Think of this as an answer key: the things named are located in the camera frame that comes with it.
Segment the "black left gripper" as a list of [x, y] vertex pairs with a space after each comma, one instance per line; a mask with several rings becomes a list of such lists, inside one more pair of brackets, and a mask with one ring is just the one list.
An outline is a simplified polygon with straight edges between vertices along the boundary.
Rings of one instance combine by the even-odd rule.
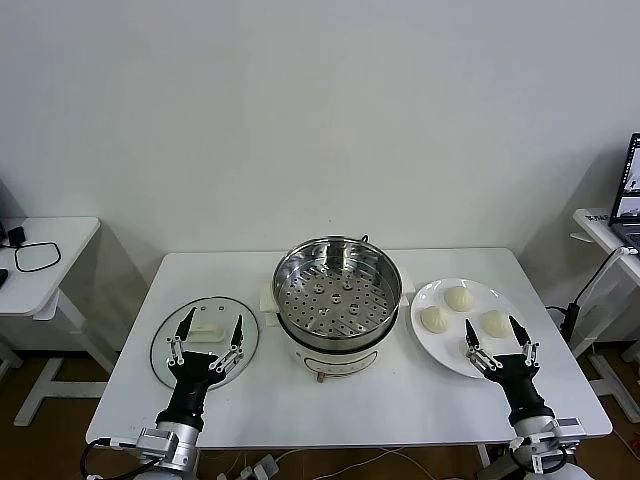
[[187, 340], [196, 308], [192, 307], [179, 322], [173, 337], [169, 337], [167, 365], [176, 379], [176, 385], [167, 408], [156, 417], [156, 423], [172, 422], [193, 428], [202, 428], [202, 415], [208, 389], [226, 379], [224, 371], [231, 371], [243, 358], [243, 316], [235, 324], [229, 348], [221, 355], [186, 351]]

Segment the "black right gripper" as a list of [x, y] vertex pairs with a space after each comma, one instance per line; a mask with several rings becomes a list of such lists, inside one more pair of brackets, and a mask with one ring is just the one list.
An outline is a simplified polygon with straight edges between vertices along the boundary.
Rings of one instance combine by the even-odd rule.
[[481, 346], [479, 337], [469, 319], [465, 320], [466, 358], [487, 379], [497, 383], [511, 408], [508, 420], [511, 425], [539, 416], [554, 417], [544, 399], [538, 394], [533, 378], [539, 371], [537, 353], [540, 344], [533, 342], [527, 330], [509, 316], [510, 325], [520, 354], [498, 355], [495, 358]]

